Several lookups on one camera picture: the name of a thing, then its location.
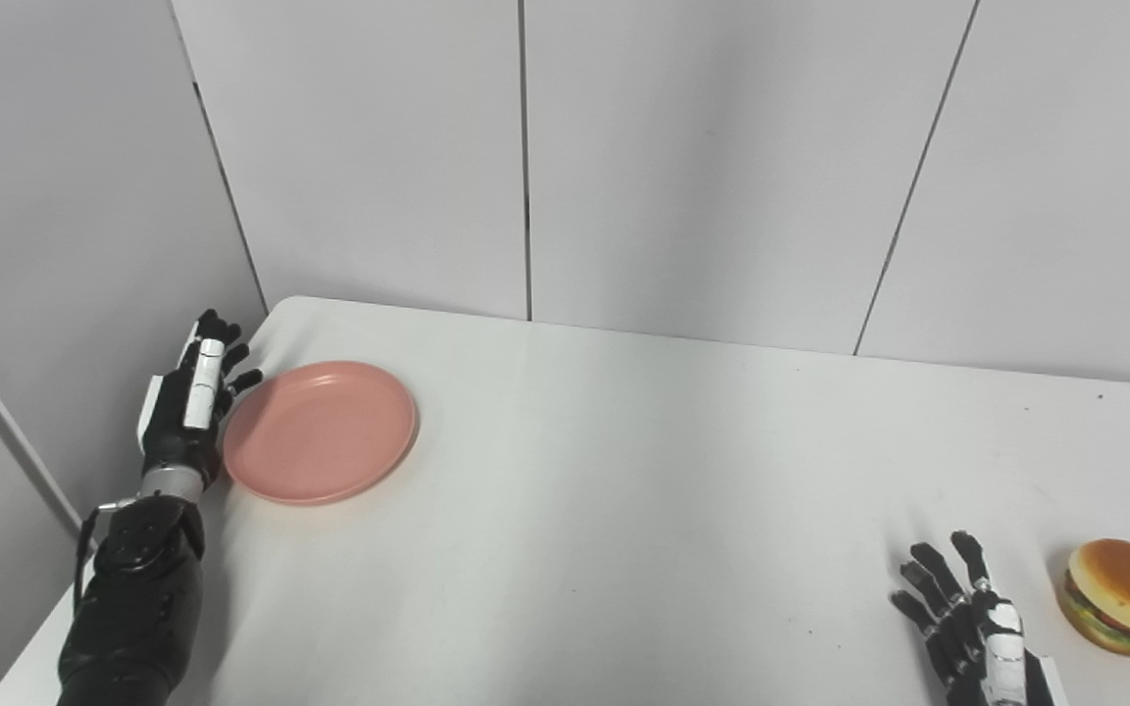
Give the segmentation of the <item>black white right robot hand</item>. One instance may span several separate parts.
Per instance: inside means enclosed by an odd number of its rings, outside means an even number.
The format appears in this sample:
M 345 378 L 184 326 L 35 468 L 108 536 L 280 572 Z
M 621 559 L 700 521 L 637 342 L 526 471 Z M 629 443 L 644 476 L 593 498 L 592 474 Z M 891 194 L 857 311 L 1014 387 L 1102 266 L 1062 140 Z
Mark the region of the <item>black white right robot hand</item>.
M 959 530 L 950 542 L 967 579 L 936 546 L 914 542 L 899 564 L 907 587 L 889 595 L 922 638 L 947 705 L 1066 705 L 1053 659 L 1027 647 L 1022 613 L 996 589 L 977 537 Z

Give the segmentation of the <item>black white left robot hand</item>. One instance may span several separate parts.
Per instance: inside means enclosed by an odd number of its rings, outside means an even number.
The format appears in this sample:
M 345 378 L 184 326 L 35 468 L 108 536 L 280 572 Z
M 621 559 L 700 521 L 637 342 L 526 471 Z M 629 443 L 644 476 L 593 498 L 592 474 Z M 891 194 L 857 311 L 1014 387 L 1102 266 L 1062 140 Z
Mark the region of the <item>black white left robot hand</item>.
M 207 488 L 219 476 L 223 460 L 217 438 L 225 416 L 247 389 L 266 378 L 250 368 L 231 378 L 246 361 L 241 326 L 216 310 L 205 310 L 186 337 L 174 371 L 148 383 L 138 439 L 145 476 L 160 469 L 191 471 Z

